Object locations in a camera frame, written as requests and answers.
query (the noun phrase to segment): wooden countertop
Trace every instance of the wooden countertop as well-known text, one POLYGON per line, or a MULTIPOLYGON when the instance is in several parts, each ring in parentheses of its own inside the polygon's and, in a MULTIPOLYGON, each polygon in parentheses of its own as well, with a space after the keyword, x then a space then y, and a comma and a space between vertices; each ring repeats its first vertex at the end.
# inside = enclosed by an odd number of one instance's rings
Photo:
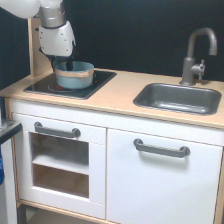
POLYGON ((76 100, 65 97, 56 97, 43 94, 26 93, 23 90, 32 83, 52 73, 46 71, 37 78, 27 76, 17 83, 3 89, 0 95, 7 98, 37 101, 69 107, 84 108, 110 113, 126 114, 131 116, 153 118, 179 123, 194 124, 206 127, 224 129, 224 83, 216 81, 201 81, 196 84, 198 88, 214 89, 222 94, 219 109, 216 114, 208 116, 191 115, 179 112, 146 109, 133 104, 134 98, 150 83, 166 83, 179 85, 181 77, 150 75, 115 71, 117 76, 110 80, 87 100, 76 100))

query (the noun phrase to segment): oven window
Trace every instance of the oven window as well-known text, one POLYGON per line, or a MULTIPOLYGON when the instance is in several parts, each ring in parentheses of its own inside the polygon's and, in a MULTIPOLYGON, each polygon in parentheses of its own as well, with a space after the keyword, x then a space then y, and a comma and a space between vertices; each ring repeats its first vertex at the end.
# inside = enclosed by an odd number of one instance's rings
POLYGON ((33 184, 80 197, 89 197, 89 144, 30 133, 33 184))

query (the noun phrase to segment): pot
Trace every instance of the pot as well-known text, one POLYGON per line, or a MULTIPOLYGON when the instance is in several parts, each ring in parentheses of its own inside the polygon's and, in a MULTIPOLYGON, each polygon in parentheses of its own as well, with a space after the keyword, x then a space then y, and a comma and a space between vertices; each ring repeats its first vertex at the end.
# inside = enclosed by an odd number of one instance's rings
POLYGON ((65 89, 84 89, 93 82, 94 66, 87 62, 71 61, 67 70, 67 62, 55 59, 53 62, 57 84, 65 89))

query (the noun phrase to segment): cabinet door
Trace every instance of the cabinet door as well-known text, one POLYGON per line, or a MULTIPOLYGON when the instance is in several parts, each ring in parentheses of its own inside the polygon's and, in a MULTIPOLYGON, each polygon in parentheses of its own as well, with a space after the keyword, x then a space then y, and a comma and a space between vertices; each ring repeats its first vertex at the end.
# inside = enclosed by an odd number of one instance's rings
POLYGON ((124 131, 108 131, 107 219, 122 224, 212 224, 222 148, 124 131), (179 150, 176 158, 133 144, 179 150))
POLYGON ((105 219, 106 129, 20 114, 13 118, 23 125, 15 136, 19 198, 105 219), (80 135, 71 136, 77 129, 80 135))

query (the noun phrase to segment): oven door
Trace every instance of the oven door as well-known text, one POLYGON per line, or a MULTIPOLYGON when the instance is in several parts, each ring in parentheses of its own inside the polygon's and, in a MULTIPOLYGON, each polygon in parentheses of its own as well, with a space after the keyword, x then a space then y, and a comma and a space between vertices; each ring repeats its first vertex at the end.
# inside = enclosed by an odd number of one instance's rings
POLYGON ((106 129, 21 114, 19 199, 105 219, 106 129))

